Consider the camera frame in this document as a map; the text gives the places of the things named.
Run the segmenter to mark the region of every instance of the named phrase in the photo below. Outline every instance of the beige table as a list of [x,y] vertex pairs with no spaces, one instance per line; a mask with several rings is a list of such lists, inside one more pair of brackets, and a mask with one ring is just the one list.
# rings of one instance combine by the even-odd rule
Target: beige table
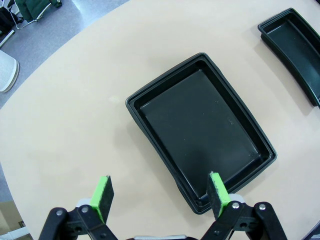
[[239,193],[270,202],[288,238],[301,239],[320,219],[320,110],[257,30],[289,7],[320,33],[314,0],[131,0],[53,54],[0,111],[1,164],[33,237],[51,208],[72,210],[108,174],[119,239],[205,233],[212,212],[192,212],[125,100],[206,52],[278,152]]

